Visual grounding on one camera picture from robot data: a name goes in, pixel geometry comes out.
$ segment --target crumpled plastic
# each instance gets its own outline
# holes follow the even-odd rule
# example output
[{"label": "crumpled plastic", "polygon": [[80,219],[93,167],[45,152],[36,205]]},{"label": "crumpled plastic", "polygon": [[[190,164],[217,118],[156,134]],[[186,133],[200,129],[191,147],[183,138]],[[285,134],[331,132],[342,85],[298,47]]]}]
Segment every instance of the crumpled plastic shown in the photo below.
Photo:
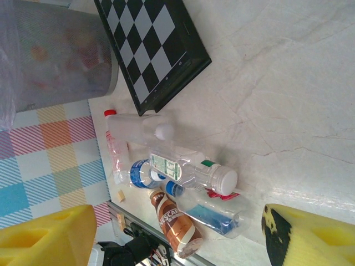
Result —
[{"label": "crumpled plastic", "polygon": [[12,0],[0,1],[0,32],[0,130],[9,130],[13,125],[23,84]]}]

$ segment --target white bottle cap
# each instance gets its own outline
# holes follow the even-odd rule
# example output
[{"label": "white bottle cap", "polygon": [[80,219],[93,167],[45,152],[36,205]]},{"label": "white bottle cap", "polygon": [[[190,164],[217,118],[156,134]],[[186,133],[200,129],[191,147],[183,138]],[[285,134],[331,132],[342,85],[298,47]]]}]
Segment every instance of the white bottle cap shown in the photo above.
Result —
[{"label": "white bottle cap", "polygon": [[232,194],[238,182],[238,174],[228,166],[219,166],[213,174],[212,189],[222,195]]},{"label": "white bottle cap", "polygon": [[148,190],[148,196],[151,199],[155,194],[163,192],[160,188],[153,188],[152,190]]},{"label": "white bottle cap", "polygon": [[160,176],[158,175],[157,172],[153,171],[153,170],[150,170],[150,177],[151,179],[153,179],[154,181],[162,181],[165,179],[164,176]]},{"label": "white bottle cap", "polygon": [[174,137],[174,128],[168,123],[159,124],[155,129],[155,136],[159,140],[171,140]]}]

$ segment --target brown bottle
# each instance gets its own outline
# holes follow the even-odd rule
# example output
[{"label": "brown bottle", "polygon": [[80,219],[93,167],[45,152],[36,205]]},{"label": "brown bottle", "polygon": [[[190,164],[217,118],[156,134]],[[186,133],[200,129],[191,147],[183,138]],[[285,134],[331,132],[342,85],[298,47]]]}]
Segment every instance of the brown bottle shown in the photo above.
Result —
[{"label": "brown bottle", "polygon": [[158,215],[160,228],[177,255],[185,259],[197,252],[203,239],[191,219],[180,212],[162,190],[151,190],[149,197]]}]

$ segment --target marble surface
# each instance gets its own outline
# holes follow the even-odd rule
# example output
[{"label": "marble surface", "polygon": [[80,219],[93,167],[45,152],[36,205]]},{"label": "marble surface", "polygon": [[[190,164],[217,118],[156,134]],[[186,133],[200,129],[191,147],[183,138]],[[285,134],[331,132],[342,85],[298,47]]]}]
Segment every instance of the marble surface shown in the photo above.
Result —
[{"label": "marble surface", "polygon": [[[245,234],[205,232],[199,254],[216,265],[270,265],[265,203],[355,223],[354,2],[184,2],[213,62],[160,113],[179,141],[237,169],[237,187],[255,203]],[[109,176],[103,111],[136,113],[121,73],[114,94],[90,107]],[[145,192],[125,193],[121,205],[157,227]]]}]

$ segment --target green label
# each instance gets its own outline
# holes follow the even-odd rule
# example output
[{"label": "green label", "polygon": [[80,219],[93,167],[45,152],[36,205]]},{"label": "green label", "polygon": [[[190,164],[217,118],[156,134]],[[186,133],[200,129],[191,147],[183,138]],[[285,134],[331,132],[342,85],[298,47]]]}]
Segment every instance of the green label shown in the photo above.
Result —
[{"label": "green label", "polygon": [[164,173],[166,176],[178,181],[181,178],[181,167],[177,162],[170,161],[156,154],[150,155],[150,164],[156,170]]},{"label": "green label", "polygon": [[211,167],[212,165],[215,164],[215,162],[212,162],[212,161],[209,161],[209,160],[205,160],[203,162],[201,162],[202,165],[205,165],[205,166],[208,166],[208,167]]}]

